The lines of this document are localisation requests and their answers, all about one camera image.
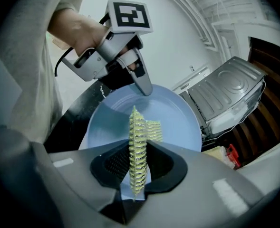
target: red object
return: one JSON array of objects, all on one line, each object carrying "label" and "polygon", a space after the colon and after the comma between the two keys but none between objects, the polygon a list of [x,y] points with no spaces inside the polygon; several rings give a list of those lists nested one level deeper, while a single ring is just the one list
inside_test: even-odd
[{"label": "red object", "polygon": [[226,152],[227,152],[227,157],[229,157],[230,161],[233,162],[237,168],[241,167],[241,164],[238,160],[239,157],[238,152],[236,151],[236,149],[232,144],[230,144]]}]

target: white wall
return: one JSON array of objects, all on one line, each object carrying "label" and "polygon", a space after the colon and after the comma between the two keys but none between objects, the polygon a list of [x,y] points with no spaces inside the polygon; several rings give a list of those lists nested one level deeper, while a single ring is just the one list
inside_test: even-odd
[{"label": "white wall", "polygon": [[[80,13],[99,21],[108,0],[83,0]],[[192,72],[212,65],[190,20],[171,0],[130,0],[147,4],[154,32],[143,35],[141,50],[153,84],[172,88]]]},{"label": "white wall", "polygon": [[270,22],[260,24],[236,24],[235,31],[240,46],[240,57],[248,60],[249,38],[257,38],[280,47],[280,29],[272,28]]}]

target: light blue plate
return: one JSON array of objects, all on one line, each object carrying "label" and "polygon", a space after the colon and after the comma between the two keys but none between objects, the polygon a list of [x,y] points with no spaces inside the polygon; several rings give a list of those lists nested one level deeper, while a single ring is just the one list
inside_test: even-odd
[{"label": "light blue plate", "polygon": [[108,95],[93,113],[88,129],[88,148],[129,138],[129,116],[136,107],[146,120],[161,122],[163,142],[201,151],[198,121],[189,105],[173,91],[153,85],[144,96],[132,84]]}]

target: human hand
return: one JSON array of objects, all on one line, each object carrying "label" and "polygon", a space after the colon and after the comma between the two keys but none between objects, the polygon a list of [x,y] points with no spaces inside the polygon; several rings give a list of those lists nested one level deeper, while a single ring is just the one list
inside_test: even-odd
[{"label": "human hand", "polygon": [[[97,48],[108,28],[72,9],[63,9],[54,13],[48,31],[73,47],[80,56],[88,48]],[[128,48],[123,48],[120,55],[127,51]],[[136,68],[135,63],[128,67]]]},{"label": "human hand", "polygon": [[[108,31],[108,27],[96,22],[91,18],[83,17],[81,23],[81,29],[76,39],[76,43],[73,46],[76,53],[80,56],[88,48],[97,48],[103,39],[104,35]],[[124,47],[119,53],[120,55],[128,51],[127,47]],[[128,66],[131,70],[135,70],[135,63]]]}]

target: black cable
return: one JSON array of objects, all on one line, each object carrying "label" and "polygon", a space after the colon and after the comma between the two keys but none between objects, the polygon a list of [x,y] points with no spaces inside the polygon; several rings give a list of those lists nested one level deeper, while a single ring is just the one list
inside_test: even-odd
[{"label": "black cable", "polygon": [[[100,20],[100,24],[105,24],[105,22],[107,20],[109,20],[110,17],[109,17],[109,13],[105,14],[104,17]],[[59,64],[61,63],[61,61],[63,60],[63,58],[65,56],[67,56],[71,51],[73,50],[73,47],[70,47],[67,51],[65,51],[65,53],[59,58],[58,62],[56,63],[55,65],[55,69],[54,69],[54,76],[57,77],[58,76],[58,66]]]}]

